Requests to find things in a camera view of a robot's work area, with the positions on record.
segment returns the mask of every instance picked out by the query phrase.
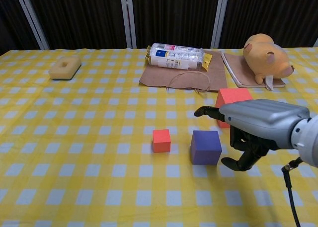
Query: hamster plush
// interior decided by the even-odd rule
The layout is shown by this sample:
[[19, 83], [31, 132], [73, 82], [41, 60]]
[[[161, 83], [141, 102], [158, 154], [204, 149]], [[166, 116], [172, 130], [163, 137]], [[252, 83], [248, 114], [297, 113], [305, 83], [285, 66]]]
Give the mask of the hamster plush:
[[273, 90], [274, 78], [290, 76], [294, 67], [290, 65], [286, 52], [266, 34], [251, 36], [244, 45], [243, 56], [255, 74], [256, 83]]

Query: blue cube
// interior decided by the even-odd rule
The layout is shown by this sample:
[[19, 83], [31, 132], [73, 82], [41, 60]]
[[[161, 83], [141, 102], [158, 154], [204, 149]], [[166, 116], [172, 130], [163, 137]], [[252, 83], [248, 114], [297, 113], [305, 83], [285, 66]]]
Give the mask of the blue cube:
[[216, 165], [222, 152], [218, 131], [193, 131], [190, 151], [192, 164]]

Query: black cable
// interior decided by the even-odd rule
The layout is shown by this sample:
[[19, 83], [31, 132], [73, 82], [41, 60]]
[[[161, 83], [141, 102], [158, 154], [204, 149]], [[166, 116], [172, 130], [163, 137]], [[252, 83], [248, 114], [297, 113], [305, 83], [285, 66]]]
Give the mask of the black cable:
[[297, 212], [296, 212], [296, 208], [295, 208], [293, 192], [292, 192], [292, 182], [290, 180], [289, 171], [294, 169], [294, 168], [296, 168], [296, 167], [298, 167], [298, 165], [300, 163], [302, 163], [302, 162], [303, 161], [299, 157], [296, 160], [293, 160], [293, 161], [289, 162], [286, 166], [284, 166], [282, 168], [282, 172], [284, 174], [284, 179], [285, 179], [285, 184], [286, 184], [286, 187], [287, 187], [287, 190], [288, 190], [290, 206], [292, 208], [292, 212], [293, 212], [293, 216], [294, 216], [296, 227], [301, 227], [301, 226], [300, 226], [299, 219], [298, 219]]

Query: small red cube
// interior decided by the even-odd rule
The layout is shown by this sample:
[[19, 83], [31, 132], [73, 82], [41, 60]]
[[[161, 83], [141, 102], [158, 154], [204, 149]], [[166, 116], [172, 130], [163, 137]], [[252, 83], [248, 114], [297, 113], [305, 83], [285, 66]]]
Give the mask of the small red cube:
[[171, 139], [169, 129], [153, 130], [154, 152], [170, 151]]
[[[223, 88], [219, 89], [215, 107], [220, 108], [224, 104], [231, 104], [237, 101], [245, 101], [253, 99], [248, 89], [246, 88]], [[229, 128], [230, 125], [226, 122], [217, 120], [220, 128]]]

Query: black curtain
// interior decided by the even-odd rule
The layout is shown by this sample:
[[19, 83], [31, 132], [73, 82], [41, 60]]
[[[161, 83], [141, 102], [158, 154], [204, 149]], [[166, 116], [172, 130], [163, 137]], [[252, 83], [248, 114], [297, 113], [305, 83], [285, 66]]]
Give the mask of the black curtain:
[[31, 0], [51, 49], [126, 48], [121, 0]]
[[311, 47], [318, 37], [318, 0], [228, 0], [220, 48], [242, 48], [270, 35], [281, 47]]
[[210, 48], [218, 0], [133, 0], [138, 48], [154, 42]]
[[19, 0], [0, 0], [0, 55], [39, 49]]

